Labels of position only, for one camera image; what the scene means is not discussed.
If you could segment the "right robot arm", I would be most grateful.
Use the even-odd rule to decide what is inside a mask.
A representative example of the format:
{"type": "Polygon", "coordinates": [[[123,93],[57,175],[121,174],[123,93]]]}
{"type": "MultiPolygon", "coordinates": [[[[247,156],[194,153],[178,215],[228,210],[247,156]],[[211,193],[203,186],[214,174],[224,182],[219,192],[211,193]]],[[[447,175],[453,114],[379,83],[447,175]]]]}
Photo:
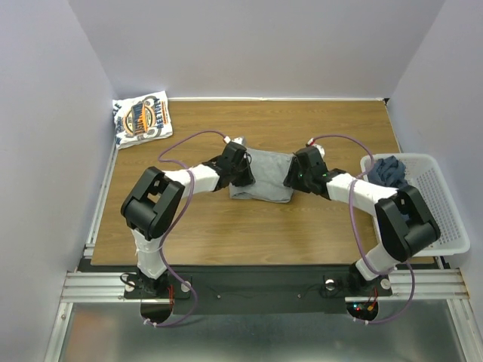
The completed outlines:
{"type": "Polygon", "coordinates": [[[349,267],[347,285],[356,294],[366,293],[379,276],[389,274],[441,237],[438,223],[417,188],[379,186],[338,168],[330,170],[317,145],[292,155],[284,185],[348,204],[355,237],[355,208],[376,219],[380,243],[367,253],[362,251],[361,258],[349,267]]]}

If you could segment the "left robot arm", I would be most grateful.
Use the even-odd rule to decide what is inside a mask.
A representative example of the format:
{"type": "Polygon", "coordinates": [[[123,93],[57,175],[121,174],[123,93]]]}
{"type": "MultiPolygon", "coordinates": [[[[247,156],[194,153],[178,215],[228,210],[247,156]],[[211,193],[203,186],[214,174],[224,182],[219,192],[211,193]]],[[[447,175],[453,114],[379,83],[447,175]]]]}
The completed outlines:
{"type": "Polygon", "coordinates": [[[221,155],[195,167],[176,171],[147,168],[121,207],[121,215],[134,237],[137,250],[137,274],[125,279],[129,287],[152,297],[162,296],[168,288],[167,266],[161,249],[168,233],[187,207],[177,208],[198,193],[217,192],[230,184],[254,183],[251,157],[242,138],[226,140],[221,155]]]}

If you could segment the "grey tank top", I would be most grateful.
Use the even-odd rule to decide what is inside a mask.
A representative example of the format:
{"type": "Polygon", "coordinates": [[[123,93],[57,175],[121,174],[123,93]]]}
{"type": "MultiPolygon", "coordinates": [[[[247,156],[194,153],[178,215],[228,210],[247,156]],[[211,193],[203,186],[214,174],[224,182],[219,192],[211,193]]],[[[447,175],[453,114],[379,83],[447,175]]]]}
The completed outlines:
{"type": "Polygon", "coordinates": [[[255,182],[249,186],[229,186],[229,196],[235,200],[255,199],[286,204],[294,190],[284,186],[292,155],[248,148],[250,169],[255,182]]]}

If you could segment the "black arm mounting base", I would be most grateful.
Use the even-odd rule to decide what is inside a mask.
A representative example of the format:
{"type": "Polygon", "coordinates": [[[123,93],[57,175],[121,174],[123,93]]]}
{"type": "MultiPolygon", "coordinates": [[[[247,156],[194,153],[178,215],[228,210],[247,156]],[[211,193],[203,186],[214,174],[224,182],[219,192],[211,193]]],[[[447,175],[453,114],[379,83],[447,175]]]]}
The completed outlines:
{"type": "MultiPolygon", "coordinates": [[[[124,297],[167,303],[175,314],[344,314],[347,302],[391,296],[382,277],[363,290],[347,284],[351,265],[175,265],[167,290],[152,296],[125,282],[124,297]]],[[[126,278],[137,272],[124,274],[126,278]]]]}

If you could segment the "white printed tank top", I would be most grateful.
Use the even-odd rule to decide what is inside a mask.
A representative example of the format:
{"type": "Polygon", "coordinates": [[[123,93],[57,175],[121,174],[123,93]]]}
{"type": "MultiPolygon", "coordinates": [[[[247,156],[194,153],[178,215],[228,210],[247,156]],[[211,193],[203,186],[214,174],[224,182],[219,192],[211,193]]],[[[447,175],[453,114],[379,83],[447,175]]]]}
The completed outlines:
{"type": "Polygon", "coordinates": [[[173,135],[166,92],[112,101],[115,147],[126,149],[173,135]]]}

